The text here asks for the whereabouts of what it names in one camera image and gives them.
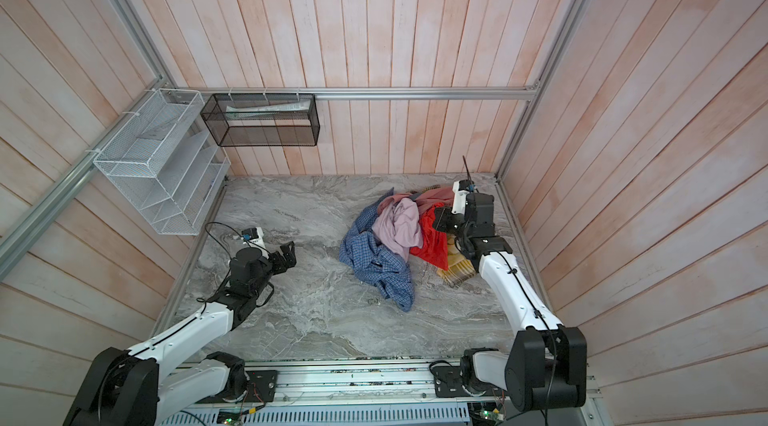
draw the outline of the pile of clothes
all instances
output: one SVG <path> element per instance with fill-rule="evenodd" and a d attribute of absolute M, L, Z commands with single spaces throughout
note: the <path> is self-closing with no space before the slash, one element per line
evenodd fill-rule
<path fill-rule="evenodd" d="M 413 306 L 410 255 L 448 270 L 448 238 L 432 224 L 435 208 L 452 205 L 450 187 L 398 194 L 389 190 L 360 213 L 342 240 L 339 260 L 407 312 Z"/>

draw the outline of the robotic arm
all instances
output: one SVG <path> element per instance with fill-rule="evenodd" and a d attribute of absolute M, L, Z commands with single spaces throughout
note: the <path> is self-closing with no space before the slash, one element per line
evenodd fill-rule
<path fill-rule="evenodd" d="M 195 313 L 125 351 L 108 348 L 91 364 L 64 426 L 150 426 L 182 408 L 219 394 L 243 400 L 248 385 L 245 361 L 216 352 L 184 372 L 171 374 L 207 343 L 239 326 L 274 293 L 273 275 L 296 265 L 293 242 L 269 253 L 261 228 L 243 231 L 248 247 L 230 260 L 230 275 Z M 272 291 L 259 304 L 269 286 Z"/>
<path fill-rule="evenodd" d="M 512 351 L 469 349 L 462 380 L 470 392 L 493 386 L 509 394 L 520 412 L 581 407 L 586 401 L 587 342 L 578 328 L 566 328 L 522 275 L 512 249 L 495 235 L 493 196 L 471 179 L 456 181 L 453 208 L 435 212 L 434 228 L 456 242 L 502 304 L 512 330 Z M 545 352 L 552 359 L 545 358 Z"/>

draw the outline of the yellow fabric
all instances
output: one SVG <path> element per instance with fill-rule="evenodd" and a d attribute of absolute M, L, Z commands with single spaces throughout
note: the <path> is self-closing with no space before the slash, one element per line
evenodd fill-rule
<path fill-rule="evenodd" d="M 448 235 L 448 271 L 437 268 L 437 274 L 451 287 L 456 287 L 477 274 L 472 262 L 456 248 L 456 238 L 453 236 Z"/>

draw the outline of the plaid fabric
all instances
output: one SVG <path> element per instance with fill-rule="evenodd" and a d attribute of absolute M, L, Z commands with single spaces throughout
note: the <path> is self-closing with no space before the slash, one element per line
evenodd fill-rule
<path fill-rule="evenodd" d="M 360 213 L 341 241 L 339 260 L 350 265 L 356 278 L 379 288 L 384 299 L 394 299 L 401 310 L 408 312 L 413 306 L 411 269 L 405 259 L 382 245 L 371 231 L 379 217 L 379 203 L 394 193 L 394 189 L 389 190 Z"/>

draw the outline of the aluminum rail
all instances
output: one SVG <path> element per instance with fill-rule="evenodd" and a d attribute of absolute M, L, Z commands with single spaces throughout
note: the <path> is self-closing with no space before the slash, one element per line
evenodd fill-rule
<path fill-rule="evenodd" d="M 317 100 L 532 100 L 536 88 L 204 88 L 214 93 L 282 93 L 315 95 Z"/>
<path fill-rule="evenodd" d="M 164 83 L 165 80 L 160 78 L 149 85 L 148 90 L 131 105 L 129 111 L 138 110 L 153 94 L 152 90 L 159 88 Z M 0 281 L 11 272 L 13 267 L 24 257 L 24 254 L 40 239 L 45 230 L 56 220 L 56 217 L 69 205 L 69 202 L 91 181 L 97 171 L 94 159 L 112 137 L 120 131 L 130 116 L 129 114 L 121 114 L 120 118 L 91 146 L 91 149 L 83 152 L 80 158 L 51 186 L 43 197 L 8 229 L 10 233 L 0 243 Z"/>
<path fill-rule="evenodd" d="M 558 65 L 560 65 L 566 47 L 568 47 L 570 44 L 578 24 L 584 17 L 584 12 L 587 9 L 588 4 L 589 0 L 574 0 L 571 4 L 571 7 L 568 9 L 568 14 L 565 17 L 562 28 L 560 28 L 560 31 L 558 32 L 558 36 L 554 42 L 552 52 L 549 54 L 547 61 L 544 63 L 542 76 L 540 76 L 536 82 L 536 95 L 534 95 L 533 98 L 529 98 L 531 101 L 526 105 L 525 111 L 520 118 L 520 122 L 514 130 L 512 140 L 509 142 L 506 152 L 504 153 L 501 166 L 499 167 L 498 171 L 496 171 L 496 177 L 499 178 L 499 181 L 503 180 L 504 176 L 508 172 L 509 167 L 512 164 L 514 154 L 522 142 L 523 135 L 528 129 L 528 125 L 531 123 L 533 114 L 536 112 L 536 109 L 538 108 L 544 93 L 547 91 L 555 69 Z"/>

